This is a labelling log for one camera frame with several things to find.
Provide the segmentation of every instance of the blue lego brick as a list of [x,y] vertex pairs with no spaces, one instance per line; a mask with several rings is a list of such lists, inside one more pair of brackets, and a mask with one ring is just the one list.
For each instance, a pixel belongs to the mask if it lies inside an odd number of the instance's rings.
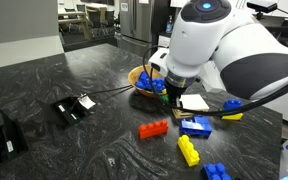
[[223,105],[224,110],[239,108],[242,106],[242,101],[239,99],[228,99]]
[[208,180],[231,180],[231,177],[226,174],[226,168],[222,163],[207,164],[203,166]]
[[192,120],[182,119],[180,131],[184,134],[210,136],[212,127],[205,116],[194,115]]
[[[164,78],[153,78],[152,83],[153,83],[155,90],[158,93],[161,93],[162,90],[165,89]],[[149,76],[147,75],[147,73],[145,71],[143,71],[140,74],[135,85],[136,85],[136,87],[144,89],[144,90],[149,90],[149,91],[152,90],[152,87],[151,87],[150,82],[149,82]]]

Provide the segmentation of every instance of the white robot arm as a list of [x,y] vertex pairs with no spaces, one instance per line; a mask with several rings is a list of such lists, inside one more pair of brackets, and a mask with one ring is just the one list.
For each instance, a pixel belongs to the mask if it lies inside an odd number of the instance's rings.
[[208,88],[251,100],[288,84],[288,48],[226,0],[187,3],[176,19],[169,49],[159,49],[149,64],[166,77],[173,104],[196,78]]

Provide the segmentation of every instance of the countertop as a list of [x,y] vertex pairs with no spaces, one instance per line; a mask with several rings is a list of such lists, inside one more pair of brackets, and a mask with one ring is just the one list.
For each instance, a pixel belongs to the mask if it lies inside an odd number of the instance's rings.
[[[210,137],[190,138],[201,158],[191,168],[177,146],[179,121],[134,89],[91,95],[97,103],[91,116],[66,130],[54,124],[60,117],[51,103],[128,85],[129,71],[139,65],[141,57],[104,44],[0,68],[0,108],[18,119],[29,147],[0,166],[0,179],[195,179],[203,165],[217,162],[233,178],[278,179],[282,116],[265,107],[240,122],[209,117]],[[200,93],[211,110],[234,97],[206,93],[198,84],[190,93]],[[138,138],[141,124],[161,119],[168,121],[167,134]]]

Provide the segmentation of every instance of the red lego brick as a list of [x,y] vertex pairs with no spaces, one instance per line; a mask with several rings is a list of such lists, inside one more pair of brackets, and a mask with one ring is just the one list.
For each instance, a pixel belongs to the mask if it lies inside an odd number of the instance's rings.
[[151,136],[167,133],[168,124],[164,119],[162,121],[155,121],[154,123],[148,123],[147,125],[141,125],[138,128],[138,135],[141,139]]

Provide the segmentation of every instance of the kitchen counter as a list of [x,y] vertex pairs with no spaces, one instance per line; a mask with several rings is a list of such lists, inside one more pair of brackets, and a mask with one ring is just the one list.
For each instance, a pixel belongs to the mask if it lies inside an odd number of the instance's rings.
[[[104,44],[0,68],[0,108],[18,119],[29,148],[0,166],[0,179],[198,179],[203,165],[217,162],[233,179],[278,179],[282,116],[264,107],[240,122],[209,117],[210,137],[190,138],[201,158],[191,168],[177,146],[172,111],[134,89],[90,95],[97,103],[92,115],[66,130],[54,123],[61,117],[51,103],[128,85],[129,71],[139,65],[141,57]],[[187,93],[200,93],[211,110],[233,97],[198,84]],[[167,134],[138,138],[141,124],[161,119]]]

